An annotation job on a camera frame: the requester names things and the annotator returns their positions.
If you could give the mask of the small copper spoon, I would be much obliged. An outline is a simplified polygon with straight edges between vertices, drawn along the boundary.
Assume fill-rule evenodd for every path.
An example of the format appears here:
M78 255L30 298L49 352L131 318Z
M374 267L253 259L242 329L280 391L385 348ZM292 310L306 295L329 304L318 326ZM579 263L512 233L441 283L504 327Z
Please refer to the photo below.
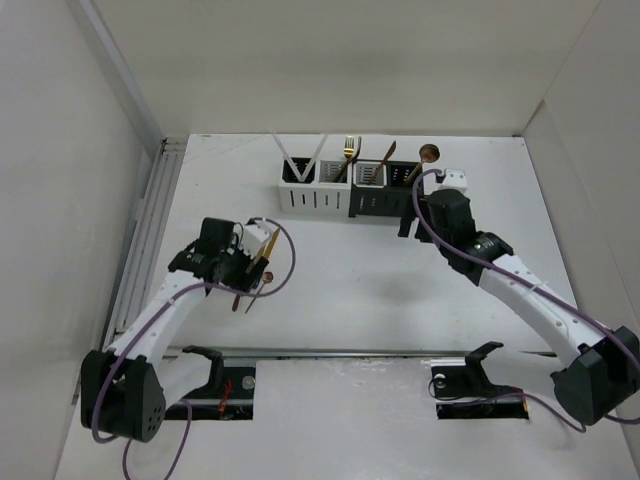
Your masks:
M274 274L271 271L265 271L262 275L261 283L257 289L256 296L252 298L248 306L246 307L244 313L247 314L250 309L253 307L254 303L258 299L258 297L262 294L264 288L269 285L274 279Z

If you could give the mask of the large copper spoon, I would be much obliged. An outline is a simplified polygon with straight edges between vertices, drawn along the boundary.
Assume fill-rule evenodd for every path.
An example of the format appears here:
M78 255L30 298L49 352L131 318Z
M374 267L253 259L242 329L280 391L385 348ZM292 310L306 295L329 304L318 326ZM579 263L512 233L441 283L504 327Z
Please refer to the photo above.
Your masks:
M419 163L414 167L410 175L405 180L406 185L411 185L415 177L422 172L424 164L435 163L440 158L440 149L435 144L424 144L419 149Z

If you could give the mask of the copper knife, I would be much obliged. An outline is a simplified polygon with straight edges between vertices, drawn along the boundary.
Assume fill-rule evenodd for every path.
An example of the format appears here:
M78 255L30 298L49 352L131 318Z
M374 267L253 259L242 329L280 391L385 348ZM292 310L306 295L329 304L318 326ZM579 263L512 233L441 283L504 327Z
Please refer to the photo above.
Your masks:
M392 157L392 155L396 151L396 148L397 148L397 142L396 142L396 140L394 140L391 143L391 145L390 145L389 149L387 150L387 152L385 153L383 159L379 162L379 164L376 166L375 170L371 174L371 177L369 178L368 185L373 185L376 182L376 179L378 177L379 172L383 169L384 166L386 166L387 162L390 160L390 158Z

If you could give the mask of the white chopstick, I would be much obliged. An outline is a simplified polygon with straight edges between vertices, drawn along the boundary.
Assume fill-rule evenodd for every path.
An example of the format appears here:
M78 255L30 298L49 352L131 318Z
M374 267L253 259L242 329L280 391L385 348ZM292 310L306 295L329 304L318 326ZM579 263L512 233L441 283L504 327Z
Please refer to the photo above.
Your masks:
M316 162L318 160L318 157L319 157L320 153L322 152L322 149L323 149L328 137L329 137L328 134L324 134L322 136L322 138L321 138L316 150L314 151L314 154L311 156L310 161L308 162L305 170L302 173L301 182L306 180L309 177L309 175L311 173L311 170L314 168L314 166L315 166L315 164L316 164Z
M272 135L276 145L278 146L279 150L281 151L284 160L289 165L293 176L296 178L296 180L299 183L301 183L301 173L300 173L299 169L297 168L295 162L293 161L293 159L290 157L289 153L285 149L285 147L284 147L283 143L281 142L279 136L277 135L277 133L275 131L271 131L271 135Z

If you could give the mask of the gold knife green handle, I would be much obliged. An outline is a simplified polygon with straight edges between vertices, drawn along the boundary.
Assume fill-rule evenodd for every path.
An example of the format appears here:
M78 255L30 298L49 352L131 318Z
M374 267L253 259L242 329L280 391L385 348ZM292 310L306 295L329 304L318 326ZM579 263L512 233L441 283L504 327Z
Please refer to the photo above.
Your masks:
M279 229L279 228L277 228L277 229L273 232L273 234L272 234L272 236L271 236L271 239L270 239L270 241L269 241L269 243L268 243L268 245L267 245L267 247L266 247L266 249L265 249L265 251L264 251L264 258L265 258L265 259L267 259L267 260L269 260L269 259L270 259L271 254L272 254L272 252L273 252L273 249L274 249L274 247L275 247L275 244L276 244L276 242L277 242L277 240L278 240L279 234L280 234L280 229Z

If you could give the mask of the gold fork green handle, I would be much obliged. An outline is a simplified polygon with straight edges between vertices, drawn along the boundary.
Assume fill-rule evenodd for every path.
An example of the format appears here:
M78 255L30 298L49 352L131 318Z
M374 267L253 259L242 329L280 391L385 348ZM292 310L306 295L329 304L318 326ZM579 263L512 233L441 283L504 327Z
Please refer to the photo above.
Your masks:
M346 136L343 146L343 156L345 158L337 174L333 178L334 183L339 183L346 173L348 166L353 160L358 158L360 153L362 138L360 136Z

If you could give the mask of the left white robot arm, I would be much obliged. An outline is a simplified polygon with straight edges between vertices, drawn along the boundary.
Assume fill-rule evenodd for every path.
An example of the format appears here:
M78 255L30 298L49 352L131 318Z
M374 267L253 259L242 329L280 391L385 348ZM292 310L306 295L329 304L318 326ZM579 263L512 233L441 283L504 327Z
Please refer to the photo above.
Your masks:
M189 345L171 364L162 359L191 312L214 290L248 293L267 266L272 231L263 222L206 218L199 236L179 251L149 305L105 350L81 365L81 423L95 441L150 441L169 407L196 390L217 394L224 360L211 347Z

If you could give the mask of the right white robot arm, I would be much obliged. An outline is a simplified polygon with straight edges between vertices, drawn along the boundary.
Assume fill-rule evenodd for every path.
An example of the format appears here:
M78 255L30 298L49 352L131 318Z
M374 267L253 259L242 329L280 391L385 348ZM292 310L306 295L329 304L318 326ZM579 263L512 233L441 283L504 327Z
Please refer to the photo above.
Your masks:
M455 189L428 195L413 191L400 222L406 237L434 244L448 266L493 296L532 328L552 356L508 353L488 341L464 357L431 368L437 398L461 412L477 405L552 397L582 430L639 391L639 339L628 328L612 330L560 298L534 275L499 236L476 228L470 200Z

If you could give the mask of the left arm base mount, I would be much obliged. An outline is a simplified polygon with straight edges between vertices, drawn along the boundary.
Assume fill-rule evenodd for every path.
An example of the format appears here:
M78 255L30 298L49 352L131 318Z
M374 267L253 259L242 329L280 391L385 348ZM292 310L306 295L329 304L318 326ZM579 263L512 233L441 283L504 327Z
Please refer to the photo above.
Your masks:
M227 359L219 350L187 346L162 360L159 379L165 395L165 419L207 421L251 420L256 366Z

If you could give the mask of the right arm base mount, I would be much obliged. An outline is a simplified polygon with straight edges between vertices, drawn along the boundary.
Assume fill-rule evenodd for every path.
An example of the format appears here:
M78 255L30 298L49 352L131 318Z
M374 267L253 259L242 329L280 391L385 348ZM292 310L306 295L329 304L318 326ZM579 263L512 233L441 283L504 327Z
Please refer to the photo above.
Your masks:
M528 420L522 390L489 380L482 362L501 342L487 342L464 357L432 360L430 395L436 400L438 420Z

